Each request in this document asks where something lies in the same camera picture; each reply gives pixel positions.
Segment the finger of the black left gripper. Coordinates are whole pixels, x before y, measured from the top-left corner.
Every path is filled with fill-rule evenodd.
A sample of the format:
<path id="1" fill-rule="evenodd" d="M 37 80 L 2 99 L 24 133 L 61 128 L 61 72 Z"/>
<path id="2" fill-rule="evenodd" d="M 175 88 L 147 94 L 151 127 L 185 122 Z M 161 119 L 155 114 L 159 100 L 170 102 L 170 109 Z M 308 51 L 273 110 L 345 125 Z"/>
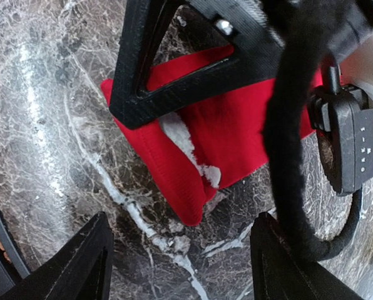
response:
<path id="1" fill-rule="evenodd" d="M 227 44 L 153 61 L 179 7 Z M 128 129 L 275 76 L 284 44 L 256 1 L 128 1 L 109 104 Z"/>

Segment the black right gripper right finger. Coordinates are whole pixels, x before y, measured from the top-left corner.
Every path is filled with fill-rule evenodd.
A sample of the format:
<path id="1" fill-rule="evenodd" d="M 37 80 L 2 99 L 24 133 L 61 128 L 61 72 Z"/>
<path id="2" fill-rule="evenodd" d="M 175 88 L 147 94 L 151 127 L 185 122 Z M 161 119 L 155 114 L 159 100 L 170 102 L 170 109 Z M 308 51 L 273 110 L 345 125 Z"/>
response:
<path id="1" fill-rule="evenodd" d="M 360 299 L 317 262 L 295 259 L 273 216 L 261 212 L 250 234 L 255 299 Z"/>

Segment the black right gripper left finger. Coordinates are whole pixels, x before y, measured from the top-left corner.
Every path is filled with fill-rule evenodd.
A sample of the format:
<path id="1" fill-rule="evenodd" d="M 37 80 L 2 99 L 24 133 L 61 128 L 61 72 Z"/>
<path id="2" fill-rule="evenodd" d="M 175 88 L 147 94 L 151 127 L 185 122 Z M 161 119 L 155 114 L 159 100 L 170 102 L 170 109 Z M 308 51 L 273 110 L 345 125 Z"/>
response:
<path id="1" fill-rule="evenodd" d="M 108 299 L 113 233 L 95 214 L 50 260 L 0 299 Z"/>

